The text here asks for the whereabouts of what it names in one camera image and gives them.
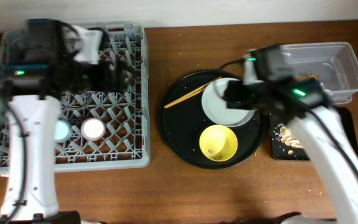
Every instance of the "round tray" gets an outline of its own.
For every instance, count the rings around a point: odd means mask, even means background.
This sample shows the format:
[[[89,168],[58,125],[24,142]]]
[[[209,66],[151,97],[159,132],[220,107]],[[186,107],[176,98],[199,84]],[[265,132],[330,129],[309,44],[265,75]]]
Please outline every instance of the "round tray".
[[[246,160],[262,143],[263,127],[267,120],[256,112],[245,124],[230,128],[237,136],[238,148],[229,160],[216,162],[205,157],[199,146],[199,138],[207,127],[215,123],[208,119],[202,109],[202,93],[167,109],[164,109],[164,105],[217,77],[237,78],[222,70],[194,72],[176,81],[168,89],[158,109],[160,133],[172,152],[184,161],[205,169],[223,169]]]

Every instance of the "dish rack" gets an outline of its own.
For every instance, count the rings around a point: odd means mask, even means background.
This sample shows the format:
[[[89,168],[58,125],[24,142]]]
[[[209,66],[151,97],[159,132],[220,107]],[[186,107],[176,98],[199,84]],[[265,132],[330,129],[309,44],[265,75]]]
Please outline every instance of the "dish rack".
[[[138,76],[123,93],[85,91],[63,92],[59,119],[72,125],[72,137],[55,144],[55,172],[124,169],[145,167],[150,162],[150,115],[148,101],[148,43],[139,24],[98,24],[110,42],[99,51],[101,60],[114,69],[118,60],[126,60]],[[0,74],[9,61],[9,46],[23,34],[6,32],[0,48]],[[106,125],[99,141],[88,141],[80,131],[81,122],[95,117]],[[0,106],[0,175],[9,175],[9,123]]]

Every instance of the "yellow cup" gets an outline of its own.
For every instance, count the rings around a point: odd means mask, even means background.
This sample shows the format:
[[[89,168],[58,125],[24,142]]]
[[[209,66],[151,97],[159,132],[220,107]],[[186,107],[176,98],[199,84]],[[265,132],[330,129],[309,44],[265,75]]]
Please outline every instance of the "yellow cup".
[[[212,161],[223,162],[230,159],[237,151],[236,134],[223,125],[212,125],[200,136],[201,152]]]

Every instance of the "green light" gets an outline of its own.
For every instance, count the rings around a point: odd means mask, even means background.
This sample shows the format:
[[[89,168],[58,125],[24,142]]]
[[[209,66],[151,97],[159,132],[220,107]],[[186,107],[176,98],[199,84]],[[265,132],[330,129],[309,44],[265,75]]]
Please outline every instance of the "green light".
[[[292,92],[294,92],[294,94],[298,95],[298,96],[306,96],[305,92],[302,92],[298,89],[293,89]]]
[[[18,70],[15,72],[15,75],[24,75],[24,71],[23,70]]]

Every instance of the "wooden table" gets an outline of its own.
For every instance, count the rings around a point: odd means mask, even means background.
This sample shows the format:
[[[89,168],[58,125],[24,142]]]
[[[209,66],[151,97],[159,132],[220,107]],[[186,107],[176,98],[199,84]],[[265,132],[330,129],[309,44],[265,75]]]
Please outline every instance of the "wooden table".
[[[108,223],[219,223],[299,211],[333,217],[312,163],[276,161],[266,138],[257,155],[224,170],[183,162],[162,141],[156,109],[170,83],[273,43],[349,42],[358,58],[358,21],[147,29],[150,55],[151,163],[142,169],[56,174],[60,210]],[[358,140],[358,93],[346,105]],[[0,177],[0,206],[6,188]]]

